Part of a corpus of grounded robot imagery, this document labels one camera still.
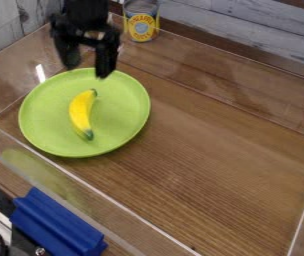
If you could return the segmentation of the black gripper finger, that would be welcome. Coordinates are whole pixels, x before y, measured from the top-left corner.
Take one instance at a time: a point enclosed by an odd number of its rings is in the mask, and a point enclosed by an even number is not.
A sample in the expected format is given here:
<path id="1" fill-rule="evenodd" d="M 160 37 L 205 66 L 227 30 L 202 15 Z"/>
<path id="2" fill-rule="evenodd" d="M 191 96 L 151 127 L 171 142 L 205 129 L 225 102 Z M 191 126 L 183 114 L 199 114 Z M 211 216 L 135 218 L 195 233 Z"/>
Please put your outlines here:
<path id="1" fill-rule="evenodd" d="M 54 40 L 64 67 L 68 70 L 75 69 L 82 61 L 79 44 L 70 42 L 63 36 L 56 36 Z"/>
<path id="2" fill-rule="evenodd" d="M 118 42 L 114 43 L 100 43 L 96 46 L 96 77 L 106 79 L 116 69 L 118 56 L 119 56 Z"/>

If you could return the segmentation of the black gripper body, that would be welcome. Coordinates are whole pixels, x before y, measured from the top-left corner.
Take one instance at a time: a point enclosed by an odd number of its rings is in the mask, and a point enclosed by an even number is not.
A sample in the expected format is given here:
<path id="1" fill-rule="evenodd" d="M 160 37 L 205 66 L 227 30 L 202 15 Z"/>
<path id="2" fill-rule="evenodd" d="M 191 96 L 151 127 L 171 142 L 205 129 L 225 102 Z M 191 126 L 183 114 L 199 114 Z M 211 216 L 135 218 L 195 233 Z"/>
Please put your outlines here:
<path id="1" fill-rule="evenodd" d="M 50 23 L 58 47 L 120 46 L 120 30 L 110 20 L 108 0 L 64 0 L 63 12 L 50 16 Z"/>

